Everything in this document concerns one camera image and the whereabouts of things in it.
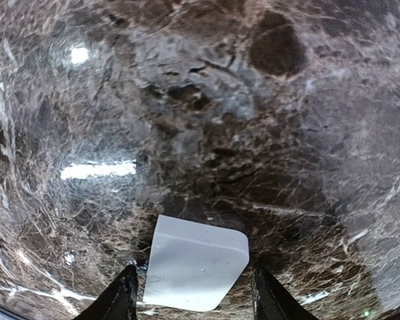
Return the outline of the white battery cover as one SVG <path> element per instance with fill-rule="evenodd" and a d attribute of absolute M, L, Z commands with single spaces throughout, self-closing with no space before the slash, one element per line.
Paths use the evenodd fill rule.
<path fill-rule="evenodd" d="M 196 312 L 214 310 L 248 263 L 244 233 L 160 215 L 143 302 Z"/>

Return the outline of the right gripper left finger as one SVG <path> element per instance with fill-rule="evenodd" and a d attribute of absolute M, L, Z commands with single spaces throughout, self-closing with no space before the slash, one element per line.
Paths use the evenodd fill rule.
<path fill-rule="evenodd" d="M 128 265 L 74 320 L 137 320 L 137 270 Z"/>

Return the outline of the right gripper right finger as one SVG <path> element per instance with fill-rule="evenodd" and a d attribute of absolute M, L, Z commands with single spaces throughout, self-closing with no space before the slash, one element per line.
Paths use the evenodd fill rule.
<path fill-rule="evenodd" d="M 253 310 L 257 320 L 315 320 L 262 265 L 253 268 Z"/>

